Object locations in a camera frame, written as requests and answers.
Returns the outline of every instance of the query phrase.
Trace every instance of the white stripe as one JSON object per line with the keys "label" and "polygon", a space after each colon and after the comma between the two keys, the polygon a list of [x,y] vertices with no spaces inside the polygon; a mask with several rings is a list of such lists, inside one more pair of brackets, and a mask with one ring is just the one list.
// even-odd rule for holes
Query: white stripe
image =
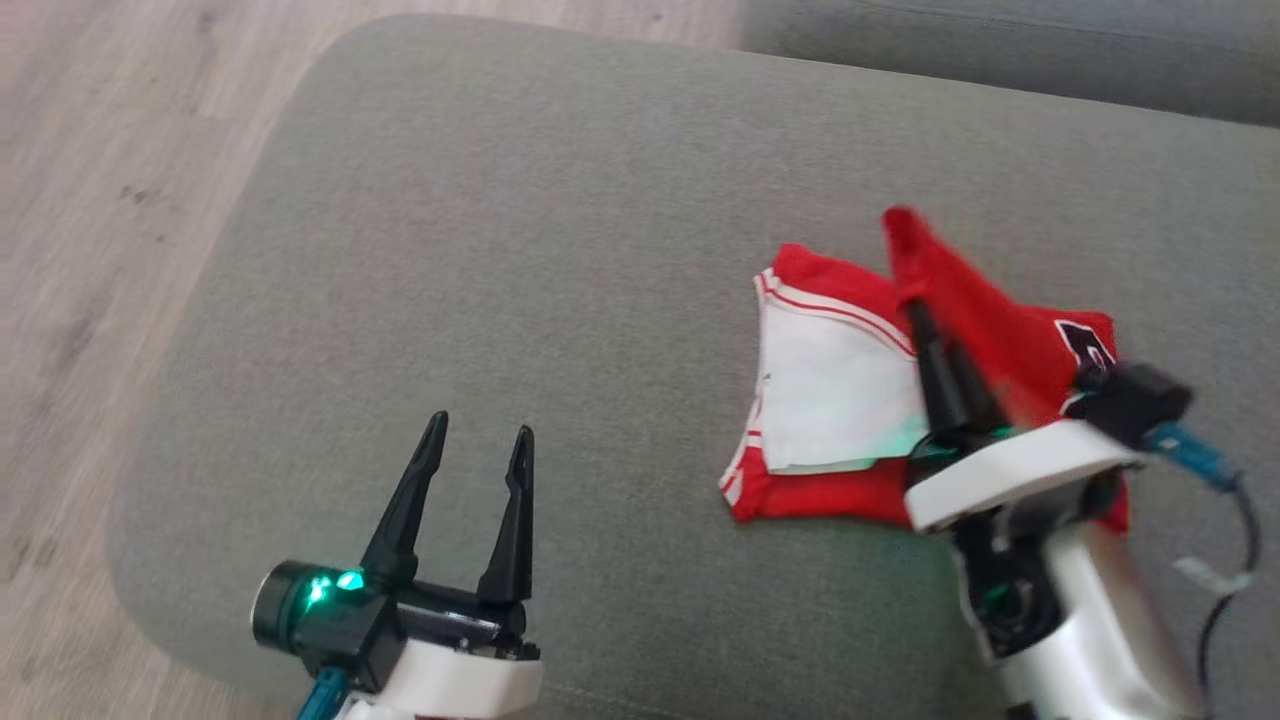
{"label": "white stripe", "polygon": [[733,478],[733,473],[737,471],[739,465],[742,464],[742,454],[746,452],[746,441],[748,439],[749,439],[749,436],[746,433],[742,433],[742,439],[740,439],[737,442],[737,450],[733,451],[733,459],[728,461],[728,468],[726,468],[724,469],[724,474],[721,475],[721,479],[719,479],[719,488],[721,488],[721,491],[724,489],[724,486],[727,486],[728,482]]}
{"label": "white stripe", "polygon": [[902,360],[905,360],[908,363],[915,363],[915,355],[911,355],[910,352],[906,351],[906,347],[910,347],[910,345],[901,346],[901,345],[897,345],[896,342],[892,342],[891,340],[886,338],[884,333],[881,332],[879,325],[876,325],[876,324],[872,324],[872,323],[859,322],[856,318],[850,318],[849,315],[844,315],[844,314],[836,313],[833,310],[812,310],[809,307],[796,307],[795,305],[787,305],[787,304],[781,302],[781,301],[774,302],[774,306],[778,307],[780,310],[785,310],[787,313],[795,313],[796,315],[808,315],[810,318],[823,318],[823,319],[827,319],[827,320],[835,320],[837,323],[844,323],[844,324],[850,325],[852,328],[858,328],[859,331],[861,331],[861,332],[867,333],[868,336],[873,337],[874,340],[877,340],[884,347],[887,347],[891,351],[893,351]]}
{"label": "white stripe", "polygon": [[742,469],[740,468],[733,475],[733,480],[722,492],[724,493],[724,500],[728,502],[730,507],[737,505],[737,501],[742,497]]}
{"label": "white stripe", "polygon": [[[902,347],[911,347],[911,341],[901,331],[899,331],[897,327],[893,325],[893,323],[890,323],[888,320],[877,315],[876,313],[872,313],[867,307],[852,305],[842,300],[836,300],[835,297],[828,297],[826,295],[817,295],[796,287],[791,287],[783,283],[781,279],[778,279],[778,277],[773,273],[773,268],[764,270],[763,273],[760,273],[760,275],[763,275],[765,287],[768,287],[773,292],[777,292],[778,296],[786,300],[791,300],[794,302],[801,302],[804,305],[813,305],[817,307],[829,307],[831,310],[837,311],[837,314],[829,314],[829,313],[823,313],[822,310],[812,310],[809,307],[796,307],[794,305],[785,305],[785,307],[792,313],[819,315],[823,318],[840,320],[842,323],[847,323],[855,327],[864,327],[868,329],[874,328],[879,332],[883,332],[886,336],[893,338],[895,342],[902,343]],[[852,313],[855,315],[859,315],[859,318],[850,318],[849,315],[838,314],[840,311]]]}

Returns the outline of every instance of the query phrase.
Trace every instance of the black cable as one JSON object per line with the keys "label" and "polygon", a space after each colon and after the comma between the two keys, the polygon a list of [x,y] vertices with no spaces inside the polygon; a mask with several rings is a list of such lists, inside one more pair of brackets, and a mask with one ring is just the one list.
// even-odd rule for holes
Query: black cable
{"label": "black cable", "polygon": [[[1262,546],[1262,528],[1258,525],[1258,516],[1253,512],[1253,501],[1249,500],[1249,493],[1244,489],[1244,479],[1236,478],[1230,492],[1231,497],[1235,500],[1236,509],[1240,511],[1240,524],[1244,527],[1244,565],[1240,569],[1240,573],[1249,575],[1258,568],[1258,556],[1261,555]],[[1201,628],[1199,643],[1196,651],[1196,675],[1199,680],[1201,693],[1204,696],[1204,703],[1207,707],[1213,706],[1208,680],[1210,639],[1213,637],[1213,629],[1217,626],[1219,619],[1224,612],[1226,612],[1226,609],[1231,605],[1231,600],[1234,600],[1239,592],[1240,591],[1236,589],[1219,598],[1219,601],[1213,605],[1213,609],[1210,610],[1208,616],[1204,618],[1204,625]]]}

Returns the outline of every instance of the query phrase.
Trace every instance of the white plastic part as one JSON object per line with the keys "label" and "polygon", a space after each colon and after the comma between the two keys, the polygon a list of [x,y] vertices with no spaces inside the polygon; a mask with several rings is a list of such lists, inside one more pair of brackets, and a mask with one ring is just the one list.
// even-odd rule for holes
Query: white plastic part
{"label": "white plastic part", "polygon": [[1179,557],[1174,561],[1174,568],[1190,582],[1219,597],[1235,594],[1253,584],[1253,573],[1240,573],[1234,578],[1228,578],[1208,562],[1194,556]]}
{"label": "white plastic part", "polygon": [[1140,455],[1083,420],[1059,420],[960,460],[906,491],[911,525],[922,533],[946,529],[964,515],[1134,465]]}
{"label": "white plastic part", "polygon": [[408,641],[376,696],[353,696],[339,720],[502,717],[538,702],[543,664],[498,660]]}

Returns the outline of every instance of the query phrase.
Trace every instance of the green led light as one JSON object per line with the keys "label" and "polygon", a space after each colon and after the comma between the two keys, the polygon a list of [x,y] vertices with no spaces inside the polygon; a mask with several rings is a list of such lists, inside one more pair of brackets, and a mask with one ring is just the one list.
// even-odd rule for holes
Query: green led light
{"label": "green led light", "polygon": [[356,570],[347,570],[338,577],[338,587],[344,591],[358,591],[365,587],[365,577]]}
{"label": "green led light", "polygon": [[307,610],[312,605],[324,600],[324,596],[329,593],[329,588],[333,585],[333,580],[329,578],[312,578],[311,591],[307,593]]}

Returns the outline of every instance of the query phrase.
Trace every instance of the fabric upholstery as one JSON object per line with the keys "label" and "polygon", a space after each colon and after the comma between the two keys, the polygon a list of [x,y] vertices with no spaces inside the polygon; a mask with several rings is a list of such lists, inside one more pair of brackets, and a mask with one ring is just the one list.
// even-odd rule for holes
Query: fabric upholstery
{"label": "fabric upholstery", "polygon": [[[447,409],[433,582],[479,578],[516,429],[536,432],[543,716],[993,717],[940,543],[731,519],[716,480],[751,401],[751,277],[787,241],[883,272],[881,213],[918,205],[1019,300],[1108,310],[1123,352],[1199,386],[1198,427],[1274,471],[1276,197],[1266,128],[379,20],[311,69],[209,260],[113,507],[118,593],[183,662],[301,701],[301,664],[251,638],[259,582],[356,562]],[[1263,525],[1276,487],[1257,483]],[[1189,478],[1135,483],[1133,550],[1187,652],[1211,598],[1169,564],[1234,562],[1234,528]],[[1224,717],[1280,703],[1260,632],[1277,589],[1225,619]]]}
{"label": "fabric upholstery", "polygon": [[744,49],[1280,126],[1274,0],[748,0]]}

